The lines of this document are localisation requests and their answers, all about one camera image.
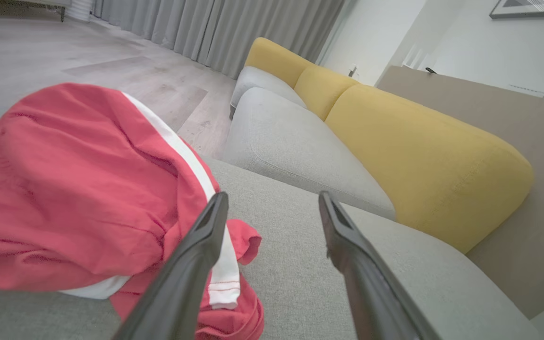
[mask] fabric upholstery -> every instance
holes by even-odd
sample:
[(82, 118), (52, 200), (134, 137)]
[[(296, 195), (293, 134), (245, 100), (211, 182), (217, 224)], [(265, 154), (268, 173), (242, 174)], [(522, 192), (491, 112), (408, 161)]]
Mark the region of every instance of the fabric upholstery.
[(387, 192), (398, 222), (464, 253), (520, 206), (533, 182), (507, 142), (371, 86), (345, 91), (326, 124)]
[(484, 238), (467, 257), (524, 315), (532, 319), (540, 314), (544, 311), (544, 98), (396, 66), (377, 86), (503, 138), (530, 161), (535, 183), (529, 198), (501, 224), (500, 231)]
[[(354, 339), (342, 276), (324, 256), (318, 196), (205, 159), (229, 194), (229, 218), (263, 240), (243, 269), (265, 310), (267, 339)], [(344, 205), (442, 339), (537, 340), (529, 320), (463, 254), (438, 239)]]
[(0, 340), (104, 340), (119, 325), (108, 300), (0, 290)]
[(223, 161), (393, 219), (382, 188), (310, 111), (262, 88), (240, 99)]
[(242, 95), (253, 87), (265, 88), (266, 90), (272, 91), (283, 98), (289, 99), (289, 101), (292, 101), (299, 106), (306, 107), (304, 101), (297, 93), (295, 93), (291, 86), (287, 85), (287, 83), (283, 82), (274, 75), (255, 67), (245, 67), (240, 72), (240, 75), (236, 80), (235, 90), (232, 93), (230, 105), (236, 107)]
[[(317, 195), (204, 157), (229, 194), (229, 218), (262, 235), (242, 268), (265, 310), (262, 340), (356, 338), (343, 276), (325, 256)], [(443, 339), (538, 340), (532, 324), (473, 263), (417, 230), (344, 206)], [(0, 340), (109, 339), (108, 301), (0, 292)]]
[(339, 96), (358, 82), (320, 66), (306, 68), (295, 85), (295, 92), (306, 107), (320, 119), (326, 119)]
[(255, 39), (245, 61), (245, 67), (257, 67), (271, 73), (291, 88), (295, 87), (304, 69), (311, 65), (308, 60), (265, 37)]

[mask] wood-look floor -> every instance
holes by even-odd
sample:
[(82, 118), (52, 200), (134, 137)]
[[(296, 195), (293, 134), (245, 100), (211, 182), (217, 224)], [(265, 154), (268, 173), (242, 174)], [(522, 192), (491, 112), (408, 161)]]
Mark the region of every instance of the wood-look floor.
[(42, 8), (0, 11), (0, 116), (62, 82), (122, 90), (199, 153), (221, 156), (235, 80), (103, 21), (61, 23)]

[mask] red jacket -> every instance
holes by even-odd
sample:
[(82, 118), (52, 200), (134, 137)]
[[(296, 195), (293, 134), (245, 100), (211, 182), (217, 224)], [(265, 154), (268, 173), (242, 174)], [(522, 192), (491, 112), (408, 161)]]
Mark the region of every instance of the red jacket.
[[(190, 146), (129, 95), (78, 84), (37, 91), (0, 119), (0, 289), (110, 298), (125, 318), (219, 189)], [(197, 338), (261, 335), (263, 308), (237, 265), (260, 240), (227, 222)]]

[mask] framed artwork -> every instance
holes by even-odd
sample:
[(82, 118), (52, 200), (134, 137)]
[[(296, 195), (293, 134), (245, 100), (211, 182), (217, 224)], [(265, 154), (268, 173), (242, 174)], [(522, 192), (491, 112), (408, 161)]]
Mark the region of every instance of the framed artwork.
[(544, 0), (500, 0), (490, 17), (544, 17)]

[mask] yellow cushion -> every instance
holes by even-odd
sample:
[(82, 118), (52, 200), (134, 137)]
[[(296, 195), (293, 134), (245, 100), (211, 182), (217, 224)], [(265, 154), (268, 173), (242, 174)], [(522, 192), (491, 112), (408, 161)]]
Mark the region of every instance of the yellow cushion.
[(272, 73), (292, 88), (295, 87), (304, 69), (311, 65), (313, 64), (308, 60), (265, 37), (255, 39), (245, 61), (245, 66), (257, 67)]
[(370, 86), (346, 90), (326, 124), (386, 191), (398, 222), (464, 253), (520, 206), (533, 182), (507, 142)]
[(326, 119), (329, 112), (343, 91), (358, 82), (320, 66), (310, 66), (299, 76), (295, 92), (320, 119)]

